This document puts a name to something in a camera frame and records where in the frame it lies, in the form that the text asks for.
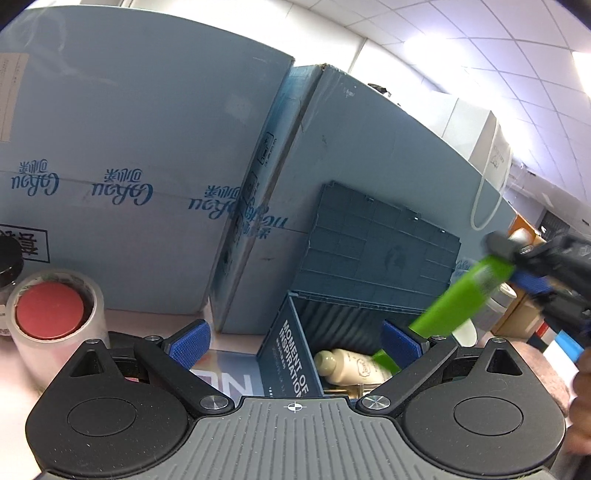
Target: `ridged gray surface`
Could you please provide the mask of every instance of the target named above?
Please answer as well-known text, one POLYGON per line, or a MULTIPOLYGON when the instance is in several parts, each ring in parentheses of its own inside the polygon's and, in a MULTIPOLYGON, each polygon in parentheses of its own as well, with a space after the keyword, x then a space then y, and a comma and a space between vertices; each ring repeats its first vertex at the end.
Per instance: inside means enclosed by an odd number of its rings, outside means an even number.
MULTIPOLYGON (((199 421, 175 455, 126 480, 467 478, 425 462, 389 420, 361 416, 342 398, 297 402, 302 408, 293 411, 293 400, 247 398, 230 415, 199 421)), ((546 471, 527 477, 553 479, 546 471)))

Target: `blue gripper pad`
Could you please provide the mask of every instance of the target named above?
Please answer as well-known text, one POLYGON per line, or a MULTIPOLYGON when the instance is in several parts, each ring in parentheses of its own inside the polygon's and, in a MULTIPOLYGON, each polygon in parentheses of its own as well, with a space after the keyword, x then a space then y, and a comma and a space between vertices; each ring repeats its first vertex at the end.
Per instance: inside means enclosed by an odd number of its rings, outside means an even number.
POLYGON ((402 369, 421 357, 421 345, 390 322, 384 322, 380 334, 382 349, 402 369))
POLYGON ((544 277, 536 277, 523 270, 515 270, 509 281, 532 296, 552 291, 552 287, 544 277))
POLYGON ((208 350, 212 333, 205 320, 195 320, 163 342, 164 351, 190 369, 208 350))

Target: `ceiling light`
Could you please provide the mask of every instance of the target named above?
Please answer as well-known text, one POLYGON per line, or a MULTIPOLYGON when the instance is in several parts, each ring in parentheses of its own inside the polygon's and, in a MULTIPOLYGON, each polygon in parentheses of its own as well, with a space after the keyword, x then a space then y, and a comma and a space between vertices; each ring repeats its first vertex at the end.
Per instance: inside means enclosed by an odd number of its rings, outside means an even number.
POLYGON ((583 90, 591 96, 591 53, 573 52, 574 65, 577 67, 583 90))

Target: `crosshair marking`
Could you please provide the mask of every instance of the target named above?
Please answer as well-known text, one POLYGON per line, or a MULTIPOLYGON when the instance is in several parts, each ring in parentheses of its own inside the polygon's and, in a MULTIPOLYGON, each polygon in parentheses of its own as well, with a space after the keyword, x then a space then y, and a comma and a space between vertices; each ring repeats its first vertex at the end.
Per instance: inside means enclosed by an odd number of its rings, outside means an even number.
POLYGON ((305 408, 305 406, 297 403, 297 402, 293 402, 290 403, 289 405, 287 405, 286 407, 283 408, 287 408, 287 410, 292 411, 293 413, 295 413, 296 411, 300 411, 302 408, 305 408))

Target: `packing tape roll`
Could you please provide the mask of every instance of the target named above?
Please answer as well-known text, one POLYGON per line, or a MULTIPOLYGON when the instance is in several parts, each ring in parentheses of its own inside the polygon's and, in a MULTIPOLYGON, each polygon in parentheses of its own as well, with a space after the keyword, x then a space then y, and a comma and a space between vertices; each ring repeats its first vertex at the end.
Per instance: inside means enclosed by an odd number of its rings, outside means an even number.
POLYGON ((103 340, 109 347, 105 322, 105 302, 99 286, 87 276, 69 270, 45 270, 20 282, 7 302, 8 329, 22 360, 37 385, 43 389, 61 370, 82 342, 89 338, 103 340), (32 286, 43 282, 59 282, 76 290, 85 305, 87 319, 73 333, 56 340, 39 340, 25 333, 17 323, 16 307, 19 298, 32 286))

